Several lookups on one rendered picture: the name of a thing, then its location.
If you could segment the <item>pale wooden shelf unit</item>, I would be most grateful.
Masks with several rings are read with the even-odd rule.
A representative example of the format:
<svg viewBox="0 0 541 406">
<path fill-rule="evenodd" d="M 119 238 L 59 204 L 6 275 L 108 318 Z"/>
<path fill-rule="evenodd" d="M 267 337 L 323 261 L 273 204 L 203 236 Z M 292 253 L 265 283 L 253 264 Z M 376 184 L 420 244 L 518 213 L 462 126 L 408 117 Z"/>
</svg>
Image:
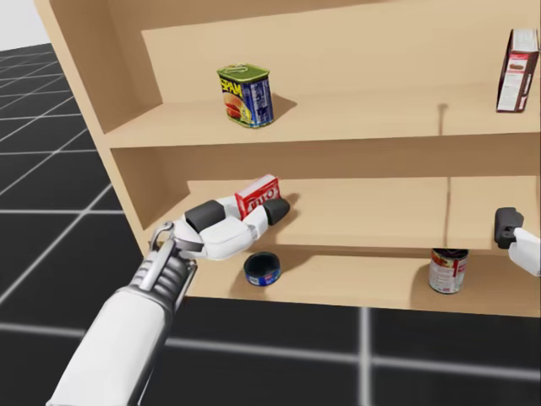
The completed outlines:
<svg viewBox="0 0 541 406">
<path fill-rule="evenodd" d="M 510 32 L 541 0 L 35 0 L 141 249 L 166 221 L 268 173 L 290 213 L 244 255 L 201 261 L 193 296 L 537 317 L 541 280 L 494 242 L 541 227 L 541 86 L 496 112 Z M 269 69 L 274 121 L 226 113 L 217 70 Z M 469 250 L 461 290 L 432 249 Z"/>
</svg>

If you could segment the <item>green and blue rectangular can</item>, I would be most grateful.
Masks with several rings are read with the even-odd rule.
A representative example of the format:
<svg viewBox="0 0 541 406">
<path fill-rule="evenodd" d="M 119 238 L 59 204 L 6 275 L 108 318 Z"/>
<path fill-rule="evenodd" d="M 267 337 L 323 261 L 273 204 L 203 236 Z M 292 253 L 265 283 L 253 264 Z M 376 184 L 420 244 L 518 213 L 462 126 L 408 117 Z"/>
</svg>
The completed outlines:
<svg viewBox="0 0 541 406">
<path fill-rule="evenodd" d="M 270 70 L 249 63 L 235 63 L 217 70 L 227 116 L 248 128 L 274 121 Z"/>
</svg>

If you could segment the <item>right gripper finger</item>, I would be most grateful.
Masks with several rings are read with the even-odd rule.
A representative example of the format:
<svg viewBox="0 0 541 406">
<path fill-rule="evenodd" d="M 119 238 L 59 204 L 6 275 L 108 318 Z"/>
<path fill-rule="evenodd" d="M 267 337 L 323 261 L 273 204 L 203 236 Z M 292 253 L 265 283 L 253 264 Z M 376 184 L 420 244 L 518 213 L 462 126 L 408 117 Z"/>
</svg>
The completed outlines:
<svg viewBox="0 0 541 406">
<path fill-rule="evenodd" d="M 515 207 L 501 207 L 495 212 L 494 241 L 506 250 L 517 266 L 541 277 L 541 239 L 522 226 L 524 216 Z"/>
</svg>

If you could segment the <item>blue flat can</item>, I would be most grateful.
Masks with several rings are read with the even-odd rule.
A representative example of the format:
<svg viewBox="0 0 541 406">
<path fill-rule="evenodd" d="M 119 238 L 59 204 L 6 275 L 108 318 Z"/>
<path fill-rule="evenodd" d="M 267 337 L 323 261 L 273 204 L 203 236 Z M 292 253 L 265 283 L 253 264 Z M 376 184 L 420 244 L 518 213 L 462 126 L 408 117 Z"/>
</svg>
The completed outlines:
<svg viewBox="0 0 541 406">
<path fill-rule="evenodd" d="M 275 283 L 281 276 L 281 263 L 271 252 L 260 251 L 250 255 L 243 264 L 246 280 L 259 287 Z"/>
</svg>

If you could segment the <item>red and white carton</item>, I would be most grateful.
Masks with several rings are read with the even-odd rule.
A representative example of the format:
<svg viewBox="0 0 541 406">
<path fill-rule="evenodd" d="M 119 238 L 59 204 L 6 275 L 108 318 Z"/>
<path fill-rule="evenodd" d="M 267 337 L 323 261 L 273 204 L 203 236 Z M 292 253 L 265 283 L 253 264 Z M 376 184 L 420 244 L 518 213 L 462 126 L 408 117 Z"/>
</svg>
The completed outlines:
<svg viewBox="0 0 541 406">
<path fill-rule="evenodd" d="M 533 83 L 539 51 L 537 29 L 511 31 L 500 72 L 496 112 L 524 111 Z"/>
</svg>

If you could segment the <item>red and white can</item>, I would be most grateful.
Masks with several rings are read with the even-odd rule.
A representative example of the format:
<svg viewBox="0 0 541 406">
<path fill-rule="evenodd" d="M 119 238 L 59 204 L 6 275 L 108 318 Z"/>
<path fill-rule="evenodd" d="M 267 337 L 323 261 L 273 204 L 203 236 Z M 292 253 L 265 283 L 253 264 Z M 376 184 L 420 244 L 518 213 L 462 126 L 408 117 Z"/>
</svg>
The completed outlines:
<svg viewBox="0 0 541 406">
<path fill-rule="evenodd" d="M 441 294 L 456 294 L 464 280 L 469 250 L 432 249 L 429 286 Z"/>
</svg>

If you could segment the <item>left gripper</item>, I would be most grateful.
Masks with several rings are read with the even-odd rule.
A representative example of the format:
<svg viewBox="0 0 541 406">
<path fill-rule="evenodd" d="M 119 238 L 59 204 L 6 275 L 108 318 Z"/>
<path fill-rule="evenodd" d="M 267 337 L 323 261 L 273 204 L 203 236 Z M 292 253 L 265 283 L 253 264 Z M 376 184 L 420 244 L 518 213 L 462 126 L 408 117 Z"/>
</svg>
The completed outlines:
<svg viewBox="0 0 541 406">
<path fill-rule="evenodd" d="M 271 199 L 242 219 L 236 197 L 230 195 L 186 211 L 173 222 L 171 237 L 183 259 L 225 260 L 250 247 L 289 211 L 287 200 Z"/>
</svg>

